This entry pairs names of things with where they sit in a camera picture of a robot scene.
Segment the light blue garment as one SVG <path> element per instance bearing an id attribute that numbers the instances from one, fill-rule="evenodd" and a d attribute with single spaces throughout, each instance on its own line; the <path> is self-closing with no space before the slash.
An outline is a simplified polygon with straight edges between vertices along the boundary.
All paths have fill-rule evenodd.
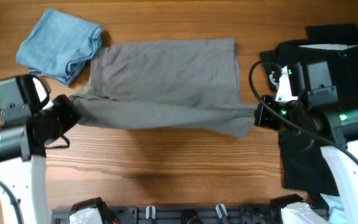
<path id="1" fill-rule="evenodd" d="M 277 60 L 283 65 L 297 62 L 326 61 L 331 80 L 340 100 L 358 100 L 358 36 L 335 37 L 328 42 L 319 38 L 301 41 L 297 46 L 285 44 Z M 285 187 L 306 190 L 314 203 L 327 206 L 329 223 L 347 223 L 344 205 L 333 175 L 316 144 L 305 152 L 293 141 L 282 149 L 286 167 Z"/>

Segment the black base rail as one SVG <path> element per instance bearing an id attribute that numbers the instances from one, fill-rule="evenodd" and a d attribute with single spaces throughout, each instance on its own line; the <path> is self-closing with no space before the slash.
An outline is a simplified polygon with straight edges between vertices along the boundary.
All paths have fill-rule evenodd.
<path id="1" fill-rule="evenodd" d="M 111 207 L 118 217 L 119 223 L 126 224 L 182 224 L 186 223 L 191 215 L 195 215 L 205 224 L 220 224 L 223 219 L 218 217 L 214 207 L 167 207 L 156 208 L 155 220 L 146 218 L 146 209 L 136 206 Z M 267 204 L 243 205 L 240 207 L 226 207 L 227 222 L 231 224 L 262 224 L 278 223 L 271 217 Z"/>

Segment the black garment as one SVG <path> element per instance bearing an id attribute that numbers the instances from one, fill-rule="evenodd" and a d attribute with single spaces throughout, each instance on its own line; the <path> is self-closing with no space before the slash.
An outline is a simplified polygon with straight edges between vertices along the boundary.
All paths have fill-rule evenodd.
<path id="1" fill-rule="evenodd" d="M 308 39 L 289 40 L 275 50 L 261 52 L 266 75 L 271 78 L 277 63 L 284 67 L 297 62 L 324 60 L 328 63 L 331 80 L 340 100 L 358 99 L 358 27 L 356 24 L 336 24 L 306 27 Z M 278 134 L 286 189 L 309 194 L 337 196 L 334 177 L 321 151 L 307 134 L 295 130 Z"/>

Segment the grey shorts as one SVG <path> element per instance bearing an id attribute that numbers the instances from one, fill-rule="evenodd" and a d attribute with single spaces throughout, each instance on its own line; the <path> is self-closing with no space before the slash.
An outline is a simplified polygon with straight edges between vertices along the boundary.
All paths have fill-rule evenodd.
<path id="1" fill-rule="evenodd" d="M 245 138 L 255 105 L 241 101 L 234 39 L 161 40 L 101 48 L 71 96 L 80 124 L 116 129 L 203 128 Z"/>

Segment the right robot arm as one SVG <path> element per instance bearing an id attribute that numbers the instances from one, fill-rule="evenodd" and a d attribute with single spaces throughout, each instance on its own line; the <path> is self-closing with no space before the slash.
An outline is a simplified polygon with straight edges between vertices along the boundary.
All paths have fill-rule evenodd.
<path id="1" fill-rule="evenodd" d="M 339 100 L 325 61 L 287 67 L 289 101 L 260 96 L 255 125 L 275 131 L 297 130 L 319 143 L 334 177 L 347 221 L 358 223 L 358 100 Z"/>

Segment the folded blue denim garment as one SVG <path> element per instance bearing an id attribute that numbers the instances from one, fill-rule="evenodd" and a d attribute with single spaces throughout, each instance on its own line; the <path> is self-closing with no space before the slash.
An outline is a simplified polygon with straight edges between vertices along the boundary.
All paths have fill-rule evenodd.
<path id="1" fill-rule="evenodd" d="M 101 48 L 104 29 L 54 9 L 46 9 L 16 54 L 16 62 L 29 73 L 70 86 L 85 63 Z"/>

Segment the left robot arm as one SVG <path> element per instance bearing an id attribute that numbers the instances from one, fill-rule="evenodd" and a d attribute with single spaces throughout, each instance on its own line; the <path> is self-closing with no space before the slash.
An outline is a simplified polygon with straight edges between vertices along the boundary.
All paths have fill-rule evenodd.
<path id="1" fill-rule="evenodd" d="M 35 75 L 0 80 L 0 202 L 5 223 L 50 223 L 46 151 L 80 120 L 66 95 L 51 100 Z"/>

